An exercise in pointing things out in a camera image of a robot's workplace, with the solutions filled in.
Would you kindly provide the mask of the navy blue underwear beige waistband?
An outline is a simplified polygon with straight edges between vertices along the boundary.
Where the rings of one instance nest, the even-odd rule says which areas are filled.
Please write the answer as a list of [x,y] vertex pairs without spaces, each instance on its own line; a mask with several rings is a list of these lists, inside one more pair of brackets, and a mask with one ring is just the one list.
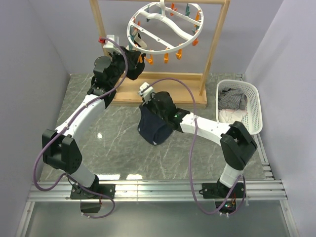
[[160,145],[167,140],[173,130],[158,115],[151,113],[143,105],[139,106],[141,117],[137,130],[139,134],[151,145]]

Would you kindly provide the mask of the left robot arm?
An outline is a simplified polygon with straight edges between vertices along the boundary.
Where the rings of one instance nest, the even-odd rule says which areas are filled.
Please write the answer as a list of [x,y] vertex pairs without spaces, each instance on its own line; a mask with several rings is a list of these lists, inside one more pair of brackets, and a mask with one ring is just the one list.
[[80,106],[55,130],[47,129],[42,135],[42,160],[59,169],[74,182],[75,192],[95,198],[101,193],[99,178],[82,162],[78,147],[81,136],[116,95],[116,84],[122,75],[136,80],[145,67],[145,54],[122,47],[124,54],[111,53],[94,62],[91,86]]

